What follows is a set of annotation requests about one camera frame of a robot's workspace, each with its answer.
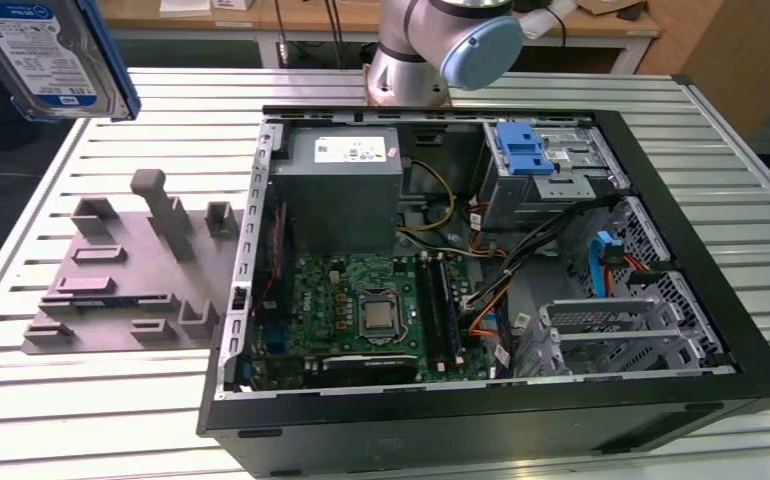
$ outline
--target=yellow wire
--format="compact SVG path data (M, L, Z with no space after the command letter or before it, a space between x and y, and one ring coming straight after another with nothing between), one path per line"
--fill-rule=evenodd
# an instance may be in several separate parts
M430 223L429 225L415 225L397 228L397 230L399 230L401 232L423 232L427 230L434 230L435 228L446 225L450 219L453 218L453 213L455 212L455 195L453 194L453 188L450 187L450 184L443 179L438 171L429 165L429 163L422 162L419 160L411 160L411 161L422 165L423 168L426 168L429 173L433 174L433 176L438 179L438 181L443 185L443 188L447 190L447 195L450 195L450 208L447 209L447 214L443 216L441 220L438 220L435 223Z

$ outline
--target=motherboard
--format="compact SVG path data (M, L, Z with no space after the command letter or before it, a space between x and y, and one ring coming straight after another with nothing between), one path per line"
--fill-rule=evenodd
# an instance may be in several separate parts
M449 297L438 300L427 291L433 288L437 293L446 289ZM357 362L358 370L375 374L377 369L369 368L373 360L389 362L389 374L397 372L397 376L405 366L411 383L486 379L482 346L467 348L459 340L458 305L469 292L461 256L298 259L291 323L280 334L264 332L267 345L286 345L283 351L272 352L280 355L266 359L268 378L278 382L270 387L315 386L311 370L322 368L325 374L329 362L339 362L331 371L346 372ZM437 323L430 317L453 322Z

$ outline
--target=blue drive bay latch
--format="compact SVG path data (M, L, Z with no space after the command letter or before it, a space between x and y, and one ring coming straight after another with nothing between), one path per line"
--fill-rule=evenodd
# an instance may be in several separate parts
M551 175L557 171L557 166L545 157L545 142L533 125L501 122L497 132L511 175Z

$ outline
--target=black cable on floor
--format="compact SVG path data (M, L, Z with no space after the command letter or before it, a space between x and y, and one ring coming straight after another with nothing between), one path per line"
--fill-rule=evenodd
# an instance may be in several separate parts
M337 0L331 0L331 5L334 6L334 18L337 20L337 36L341 39L341 62L342 62L343 53L346 52L346 43L343 42L343 22L341 21L341 9L337 6Z
M329 21L331 22L331 34L334 35L334 53L337 54L337 68L343 70L343 59L341 55L341 39L337 34L337 22L334 20L334 12L331 11L331 2L326 0L326 8L329 10Z
M279 37L279 57L280 63L283 68L290 68L290 52L284 52L284 49L289 49L290 46L287 45L287 32L283 28L283 14L280 13L280 0L275 0L275 12L278 13L278 28L280 29L280 37Z
M566 22L562 21L562 17L557 15L557 12L554 12L550 7L545 7L545 10L547 10L550 14L557 17L557 21L559 22L559 25L562 25L562 46L566 47L569 44L569 28L566 27Z

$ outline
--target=white desk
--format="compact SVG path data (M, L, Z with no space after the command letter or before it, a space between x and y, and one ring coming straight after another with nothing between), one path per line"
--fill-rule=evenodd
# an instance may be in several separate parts
M195 435L207 350L27 356L23 331L76 229L79 195L144 210L139 168L168 172L187 208L246 203L263 104L363 102L361 72L134 69L136 122L79 121L0 254L0 479L236 480ZM622 111L770 340L770 172L695 89L667 77L510 75L457 106ZM770 412L736 417L649 454L382 472L353 478L770 478Z

